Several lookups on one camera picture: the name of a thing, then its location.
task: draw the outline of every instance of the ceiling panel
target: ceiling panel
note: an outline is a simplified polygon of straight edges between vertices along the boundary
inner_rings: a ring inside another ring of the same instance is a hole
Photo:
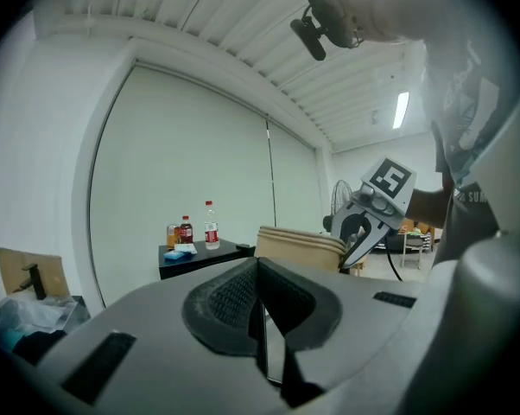
[[[289,27],[307,5],[307,0],[67,0],[66,13],[156,22],[210,42],[287,95],[335,149],[361,144],[362,137],[371,143],[388,139],[395,133],[389,125],[397,94],[417,89],[424,53],[412,44],[369,42],[344,50],[324,37],[327,58],[315,61]]]

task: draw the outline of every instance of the white roller blind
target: white roller blind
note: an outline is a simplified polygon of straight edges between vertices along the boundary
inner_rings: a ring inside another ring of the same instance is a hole
[[[277,225],[322,232],[320,184],[314,150],[272,123],[270,146]]]
[[[92,178],[92,251],[107,305],[159,279],[168,224],[189,215],[195,240],[204,240],[206,200],[223,239],[255,245],[258,228],[273,226],[265,119],[136,67],[106,123]]]

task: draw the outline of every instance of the gray t-shirt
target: gray t-shirt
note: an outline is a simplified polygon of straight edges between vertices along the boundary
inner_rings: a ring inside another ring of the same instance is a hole
[[[426,41],[422,89],[436,142],[436,171],[450,171],[454,184],[435,263],[459,258],[498,230],[470,168],[520,95],[520,64],[509,37],[480,9],[455,7],[451,38]]]

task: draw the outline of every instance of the black slot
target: black slot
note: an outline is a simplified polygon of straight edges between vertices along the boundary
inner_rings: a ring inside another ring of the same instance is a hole
[[[323,394],[323,389],[315,383],[308,383],[302,377],[296,362],[295,354],[285,347],[285,364],[283,366],[283,383],[281,398],[291,407],[298,407]]]
[[[406,297],[404,295],[391,294],[390,292],[378,292],[373,296],[376,300],[383,301],[395,306],[411,309],[416,298]]]
[[[92,405],[135,340],[133,335],[112,332],[68,377],[62,388],[74,397]]]

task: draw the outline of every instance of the black rubber pad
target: black rubber pad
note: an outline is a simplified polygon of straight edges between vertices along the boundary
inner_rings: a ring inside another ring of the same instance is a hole
[[[251,258],[193,289],[183,303],[183,321],[216,353],[257,356],[258,343],[250,334],[257,300],[292,351],[323,345],[342,315],[340,301],[329,289],[269,259]]]
[[[68,377],[62,388],[74,397],[92,405],[135,340],[133,335],[112,332]]]
[[[378,292],[373,296],[376,300],[383,301],[395,306],[411,309],[415,303],[415,298],[406,297],[404,295],[392,294],[390,292]]]

